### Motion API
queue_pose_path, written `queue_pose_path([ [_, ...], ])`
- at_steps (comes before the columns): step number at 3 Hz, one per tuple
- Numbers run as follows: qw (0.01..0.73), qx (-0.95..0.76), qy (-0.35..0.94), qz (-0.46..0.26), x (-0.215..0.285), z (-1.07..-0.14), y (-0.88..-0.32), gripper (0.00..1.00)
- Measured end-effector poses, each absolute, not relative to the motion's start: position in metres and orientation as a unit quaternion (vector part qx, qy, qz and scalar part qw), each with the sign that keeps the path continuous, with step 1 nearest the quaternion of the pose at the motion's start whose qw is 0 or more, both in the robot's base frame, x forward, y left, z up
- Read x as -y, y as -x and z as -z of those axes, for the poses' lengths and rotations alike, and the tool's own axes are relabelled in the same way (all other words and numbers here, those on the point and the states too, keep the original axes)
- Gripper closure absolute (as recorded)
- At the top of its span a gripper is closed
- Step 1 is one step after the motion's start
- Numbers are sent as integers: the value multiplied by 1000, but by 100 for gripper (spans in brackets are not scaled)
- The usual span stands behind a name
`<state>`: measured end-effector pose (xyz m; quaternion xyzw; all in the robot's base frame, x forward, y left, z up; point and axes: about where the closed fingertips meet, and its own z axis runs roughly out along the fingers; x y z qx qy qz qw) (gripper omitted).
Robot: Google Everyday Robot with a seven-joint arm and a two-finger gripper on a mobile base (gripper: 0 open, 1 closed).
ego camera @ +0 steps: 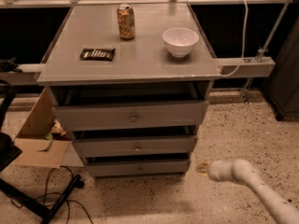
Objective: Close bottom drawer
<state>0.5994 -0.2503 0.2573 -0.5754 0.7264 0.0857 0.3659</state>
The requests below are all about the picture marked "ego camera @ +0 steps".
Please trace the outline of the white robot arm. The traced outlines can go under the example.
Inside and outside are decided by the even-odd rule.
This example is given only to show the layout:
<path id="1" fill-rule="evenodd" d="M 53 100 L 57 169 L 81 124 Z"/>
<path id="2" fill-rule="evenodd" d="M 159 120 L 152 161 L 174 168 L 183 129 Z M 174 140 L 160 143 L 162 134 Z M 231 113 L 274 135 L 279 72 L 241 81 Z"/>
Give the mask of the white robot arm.
<path id="1" fill-rule="evenodd" d="M 299 224 L 299 210 L 272 190 L 249 161 L 202 162 L 196 166 L 196 171 L 216 182 L 232 182 L 248 187 L 277 224 Z"/>

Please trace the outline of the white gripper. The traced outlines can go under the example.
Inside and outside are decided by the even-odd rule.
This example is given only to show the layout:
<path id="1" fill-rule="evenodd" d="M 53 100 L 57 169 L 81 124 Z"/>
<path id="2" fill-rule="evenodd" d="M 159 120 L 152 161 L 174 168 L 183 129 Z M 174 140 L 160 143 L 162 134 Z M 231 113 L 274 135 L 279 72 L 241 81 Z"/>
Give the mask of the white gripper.
<path id="1" fill-rule="evenodd" d="M 233 164 L 228 161 L 213 161 L 212 163 L 202 162 L 198 164 L 195 171 L 202 176 L 209 176 L 213 181 L 233 181 Z"/>

